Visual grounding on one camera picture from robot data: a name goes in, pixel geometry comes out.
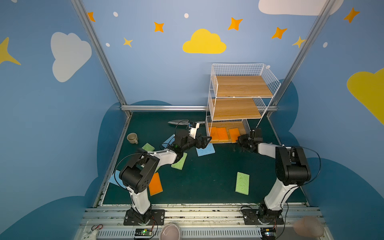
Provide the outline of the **white wire wooden shelf rack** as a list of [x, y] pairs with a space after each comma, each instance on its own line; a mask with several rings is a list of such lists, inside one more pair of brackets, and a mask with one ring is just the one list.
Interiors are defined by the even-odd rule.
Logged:
[[266, 64], [212, 64], [206, 113], [206, 132], [211, 127], [238, 128], [241, 135], [251, 130], [248, 121], [260, 122], [281, 86]]

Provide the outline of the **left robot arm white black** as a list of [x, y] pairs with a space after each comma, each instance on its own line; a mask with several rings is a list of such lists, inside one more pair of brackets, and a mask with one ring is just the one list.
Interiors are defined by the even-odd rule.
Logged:
[[147, 188], [156, 173], [156, 169], [164, 165], [172, 165], [181, 160], [184, 152], [191, 149], [204, 149], [212, 137], [197, 134], [192, 137], [188, 131], [181, 131], [174, 137], [172, 144], [158, 152], [148, 152], [142, 148], [127, 156], [126, 165], [120, 170], [119, 179], [130, 193], [132, 211], [139, 217], [148, 217], [152, 206], [148, 198]]

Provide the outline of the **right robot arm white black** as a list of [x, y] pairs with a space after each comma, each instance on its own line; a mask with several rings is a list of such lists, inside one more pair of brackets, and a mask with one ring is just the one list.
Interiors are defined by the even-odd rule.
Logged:
[[260, 129], [251, 130], [236, 140], [243, 150], [267, 156], [275, 160], [276, 181], [259, 206], [258, 219], [268, 224], [281, 216], [283, 206], [290, 195], [300, 186], [312, 182], [312, 173], [302, 146], [279, 146], [263, 142]]

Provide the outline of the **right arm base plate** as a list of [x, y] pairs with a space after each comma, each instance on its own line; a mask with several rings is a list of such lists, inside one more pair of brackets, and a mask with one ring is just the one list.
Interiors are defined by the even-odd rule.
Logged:
[[283, 225], [285, 223], [282, 210], [270, 211], [244, 208], [240, 211], [245, 225]]

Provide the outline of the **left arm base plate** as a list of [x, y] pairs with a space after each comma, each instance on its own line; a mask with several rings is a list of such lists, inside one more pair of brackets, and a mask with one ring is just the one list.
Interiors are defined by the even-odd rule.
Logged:
[[165, 221], [165, 210], [149, 209], [143, 215], [134, 211], [132, 208], [126, 211], [123, 225], [124, 226], [148, 226], [155, 224], [163, 226]]

